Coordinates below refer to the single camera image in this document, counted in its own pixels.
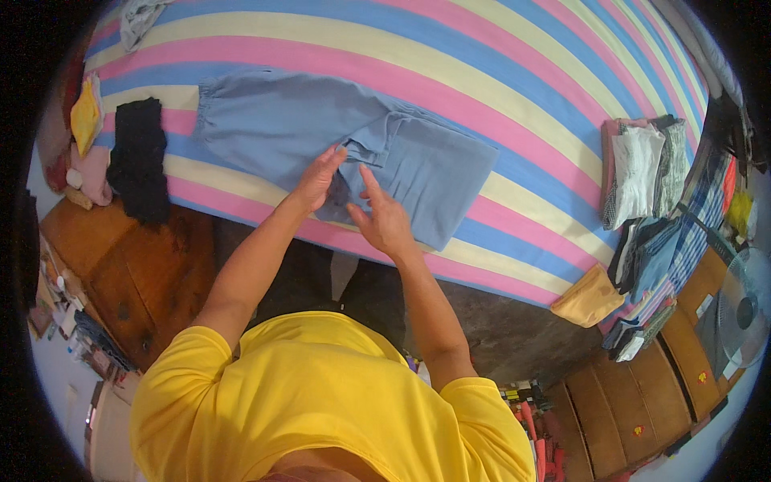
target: orange cloth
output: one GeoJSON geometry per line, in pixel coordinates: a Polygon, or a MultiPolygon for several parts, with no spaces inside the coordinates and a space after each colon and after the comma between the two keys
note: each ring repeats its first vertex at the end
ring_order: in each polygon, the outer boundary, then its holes
{"type": "Polygon", "coordinates": [[[589,328],[623,303],[624,297],[613,287],[602,265],[597,264],[553,303],[551,312],[576,325],[589,328]]]}

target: yellow t-shirt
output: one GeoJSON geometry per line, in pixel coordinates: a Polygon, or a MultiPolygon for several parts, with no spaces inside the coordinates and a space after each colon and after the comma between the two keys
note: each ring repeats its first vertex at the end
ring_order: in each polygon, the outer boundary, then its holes
{"type": "Polygon", "coordinates": [[[147,480],[256,480],[286,453],[339,447],[389,482],[534,480],[530,442],[495,383],[437,393],[381,335],[302,312],[241,337],[182,331],[147,371],[130,421],[147,480]]]}

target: drawer handle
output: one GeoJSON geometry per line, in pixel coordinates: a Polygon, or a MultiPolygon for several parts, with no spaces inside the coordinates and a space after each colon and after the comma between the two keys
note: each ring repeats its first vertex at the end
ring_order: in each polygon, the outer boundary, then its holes
{"type": "Polygon", "coordinates": [[[129,307],[122,302],[118,303],[118,319],[122,322],[129,319],[129,307]]]}
{"type": "Polygon", "coordinates": [[[150,353],[150,345],[153,344],[153,336],[148,333],[144,337],[142,337],[142,351],[147,353],[150,353]]]}

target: wooden drawer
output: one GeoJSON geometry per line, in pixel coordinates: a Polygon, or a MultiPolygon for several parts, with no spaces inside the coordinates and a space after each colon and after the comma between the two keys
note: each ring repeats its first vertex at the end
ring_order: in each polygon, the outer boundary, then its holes
{"type": "Polygon", "coordinates": [[[634,464],[647,459],[658,451],[658,439],[629,364],[610,361],[603,354],[593,365],[613,413],[627,461],[634,464]]]}
{"type": "Polygon", "coordinates": [[[674,369],[658,341],[628,364],[640,391],[658,446],[667,447],[691,429],[691,415],[674,369]]]}
{"type": "Polygon", "coordinates": [[[570,482],[592,482],[594,475],[586,443],[564,383],[560,382],[549,389],[546,397],[554,404],[552,411],[560,424],[558,439],[560,447],[565,450],[565,477],[570,482]]]}
{"type": "Polygon", "coordinates": [[[156,324],[170,316],[172,297],[183,291],[180,280],[193,266],[213,267],[212,244],[211,216],[178,206],[168,226],[137,229],[122,243],[131,278],[156,324]]]}
{"type": "Polygon", "coordinates": [[[661,334],[685,382],[696,422],[701,422],[722,397],[699,337],[679,306],[661,334]]]}
{"type": "Polygon", "coordinates": [[[696,309],[702,304],[707,294],[715,296],[722,286],[728,267],[720,259],[720,256],[712,248],[702,256],[702,260],[696,265],[693,275],[685,283],[680,294],[677,295],[678,307],[682,308],[691,325],[696,326],[699,318],[696,309]]]}
{"type": "Polygon", "coordinates": [[[592,365],[565,380],[584,430],[594,477],[607,477],[626,466],[624,447],[615,419],[592,365]]]}
{"type": "Polygon", "coordinates": [[[166,345],[157,339],[150,313],[120,253],[105,258],[94,270],[89,284],[89,297],[110,336],[139,369],[146,371],[166,345]]]}
{"type": "Polygon", "coordinates": [[[173,291],[167,300],[168,315],[156,328],[162,340],[168,345],[198,316],[214,283],[214,260],[211,256],[205,262],[193,263],[179,279],[179,289],[173,291]]]}

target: bed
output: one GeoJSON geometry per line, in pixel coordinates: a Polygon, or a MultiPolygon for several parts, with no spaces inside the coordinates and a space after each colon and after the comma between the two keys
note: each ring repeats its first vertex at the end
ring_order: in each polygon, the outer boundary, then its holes
{"type": "MultiPolygon", "coordinates": [[[[426,260],[438,278],[542,307],[618,243],[598,216],[602,122],[686,119],[692,162],[707,106],[702,74],[648,0],[178,0],[131,54],[117,14],[105,11],[86,53],[107,112],[95,144],[113,146],[118,105],[160,99],[172,202],[257,225],[286,194],[192,141],[201,77],[249,65],[340,76],[500,151],[426,260]]],[[[309,218],[298,236],[388,262],[352,226],[309,218]]]]}

